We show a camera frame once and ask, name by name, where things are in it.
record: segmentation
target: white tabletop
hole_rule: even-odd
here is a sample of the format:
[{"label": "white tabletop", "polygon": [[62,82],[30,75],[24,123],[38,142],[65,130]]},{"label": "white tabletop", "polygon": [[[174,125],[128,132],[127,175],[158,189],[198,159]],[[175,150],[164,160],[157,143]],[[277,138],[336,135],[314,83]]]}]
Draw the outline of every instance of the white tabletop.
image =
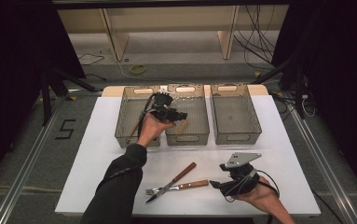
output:
[{"label": "white tabletop", "polygon": [[[228,203],[219,189],[211,185],[197,189],[166,192],[156,201],[145,204],[149,196],[145,189],[163,187],[192,161],[197,164],[178,183],[202,179],[219,182],[230,181],[228,172],[219,164],[226,163],[234,152],[261,153],[251,161],[257,170],[267,172],[277,182],[281,201],[293,216],[318,216],[321,211],[304,177],[303,171],[281,122],[280,115],[270,96],[252,96],[262,133],[253,146],[218,146],[214,142],[210,99],[207,110],[210,136],[207,146],[170,147],[164,135],[160,147],[148,149],[144,178],[138,189],[133,207],[134,216],[193,216],[193,217],[254,217],[264,215],[250,204],[235,201]],[[94,192],[103,179],[110,162],[122,155],[115,129],[120,108],[120,97],[100,97],[94,106],[89,125],[82,139],[62,191],[56,212],[67,216],[82,215]]]}]

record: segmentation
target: gray plastic basket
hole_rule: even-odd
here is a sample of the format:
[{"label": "gray plastic basket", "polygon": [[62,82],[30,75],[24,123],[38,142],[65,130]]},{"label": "gray plastic basket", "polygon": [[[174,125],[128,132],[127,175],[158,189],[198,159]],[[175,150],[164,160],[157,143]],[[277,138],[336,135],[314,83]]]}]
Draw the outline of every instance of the gray plastic basket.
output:
[{"label": "gray plastic basket", "polygon": [[245,83],[211,86],[217,145],[253,145],[262,129]]},{"label": "gray plastic basket", "polygon": [[169,146],[205,146],[208,143],[210,127],[208,124],[207,107],[203,85],[171,84],[168,91],[172,108],[178,112],[187,113],[186,120],[176,121],[174,128],[167,129],[167,144]]},{"label": "gray plastic basket", "polygon": [[[148,98],[152,93],[158,92],[159,89],[160,86],[125,87],[115,131],[115,138],[119,142],[120,147],[127,147],[137,141],[138,134],[135,127],[138,118],[141,115],[141,111],[144,110]],[[160,139],[154,140],[150,146],[160,146]]]}]

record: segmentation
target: black sweater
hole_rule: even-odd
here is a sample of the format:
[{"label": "black sweater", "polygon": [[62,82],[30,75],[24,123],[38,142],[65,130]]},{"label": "black sweater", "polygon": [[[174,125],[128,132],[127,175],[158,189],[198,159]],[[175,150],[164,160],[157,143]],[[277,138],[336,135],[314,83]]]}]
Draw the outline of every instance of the black sweater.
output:
[{"label": "black sweater", "polygon": [[134,197],[143,179],[146,148],[134,144],[111,162],[104,178],[127,168],[137,167],[103,183],[80,221],[81,224],[130,223]]}]

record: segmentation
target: fork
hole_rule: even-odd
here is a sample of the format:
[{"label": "fork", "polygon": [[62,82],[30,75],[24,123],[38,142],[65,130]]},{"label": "fork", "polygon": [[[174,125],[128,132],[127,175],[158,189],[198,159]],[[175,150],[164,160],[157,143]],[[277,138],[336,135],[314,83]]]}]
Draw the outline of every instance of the fork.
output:
[{"label": "fork", "polygon": [[[177,186],[172,186],[169,189],[167,189],[167,191],[181,190],[181,189],[193,189],[193,188],[204,187],[204,186],[208,186],[208,180],[200,180],[200,181],[190,182],[190,183],[186,183],[186,184],[180,184]],[[146,195],[154,195],[154,194],[158,193],[158,191],[161,189],[163,189],[163,188],[146,189],[145,193],[146,193]]]}]

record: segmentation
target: person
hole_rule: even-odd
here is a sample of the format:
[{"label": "person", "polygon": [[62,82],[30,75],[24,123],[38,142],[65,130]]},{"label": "person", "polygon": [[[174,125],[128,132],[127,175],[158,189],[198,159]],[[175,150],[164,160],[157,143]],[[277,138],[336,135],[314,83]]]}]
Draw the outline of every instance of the person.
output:
[{"label": "person", "polygon": [[[130,223],[134,197],[143,178],[141,168],[146,164],[146,149],[153,139],[174,126],[173,122],[160,122],[149,113],[145,115],[141,136],[136,144],[127,147],[125,154],[111,162],[80,224]],[[268,183],[263,176],[260,181]],[[251,192],[234,198],[273,215],[281,223],[295,223],[269,188],[256,185]]]}]

